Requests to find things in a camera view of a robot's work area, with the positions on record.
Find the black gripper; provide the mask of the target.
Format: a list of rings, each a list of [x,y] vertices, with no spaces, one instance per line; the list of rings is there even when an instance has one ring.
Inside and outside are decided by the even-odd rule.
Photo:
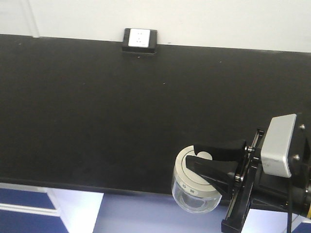
[[[292,215],[311,218],[311,147],[301,113],[297,115],[288,153],[291,177],[268,175],[263,171],[260,152],[267,133],[259,133],[250,149],[240,187],[234,192],[228,212],[221,223],[223,233],[240,233],[253,201],[258,200],[288,214],[287,232],[292,231]],[[194,152],[207,152],[212,160],[186,157],[186,168],[202,177],[221,195],[232,194],[238,163],[244,158],[246,140],[214,145],[195,144]]]

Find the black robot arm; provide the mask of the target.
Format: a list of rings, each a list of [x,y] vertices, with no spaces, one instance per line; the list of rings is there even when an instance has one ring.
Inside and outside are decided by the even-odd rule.
[[[311,216],[311,147],[301,113],[271,119],[267,130],[257,129],[250,146],[244,140],[231,147],[196,145],[186,167],[230,200],[221,222],[224,233],[240,233],[254,201],[285,211],[287,232],[292,215]]]

